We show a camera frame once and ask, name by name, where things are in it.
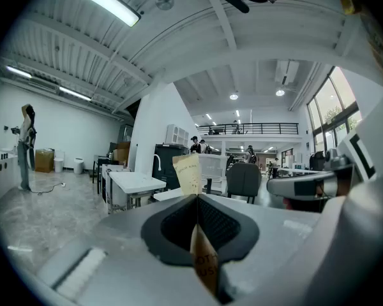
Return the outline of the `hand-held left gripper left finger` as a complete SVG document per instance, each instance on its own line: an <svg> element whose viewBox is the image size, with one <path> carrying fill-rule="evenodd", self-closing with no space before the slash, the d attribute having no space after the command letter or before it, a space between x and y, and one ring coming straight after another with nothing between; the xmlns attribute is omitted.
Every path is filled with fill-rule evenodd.
<svg viewBox="0 0 383 306"><path fill-rule="evenodd" d="M64 305L216 305L190 252L192 196L110 215L38 270Z"/></svg>

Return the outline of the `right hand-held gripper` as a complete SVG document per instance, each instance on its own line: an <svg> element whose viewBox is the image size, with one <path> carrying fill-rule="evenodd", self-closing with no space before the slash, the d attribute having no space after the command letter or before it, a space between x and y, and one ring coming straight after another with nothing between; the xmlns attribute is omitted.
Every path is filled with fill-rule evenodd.
<svg viewBox="0 0 383 306"><path fill-rule="evenodd" d="M267 182L289 200L346 196L276 277L277 305L383 305L383 97L342 145L361 178L353 188L354 166Z"/></svg>

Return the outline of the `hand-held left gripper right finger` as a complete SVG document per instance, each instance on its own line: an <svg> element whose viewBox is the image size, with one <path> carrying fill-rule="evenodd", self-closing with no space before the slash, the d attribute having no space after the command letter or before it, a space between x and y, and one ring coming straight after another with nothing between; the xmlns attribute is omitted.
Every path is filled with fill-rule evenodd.
<svg viewBox="0 0 383 306"><path fill-rule="evenodd" d="M215 297L227 304L263 286L304 244L318 213L200 196L198 220L217 253Z"/></svg>

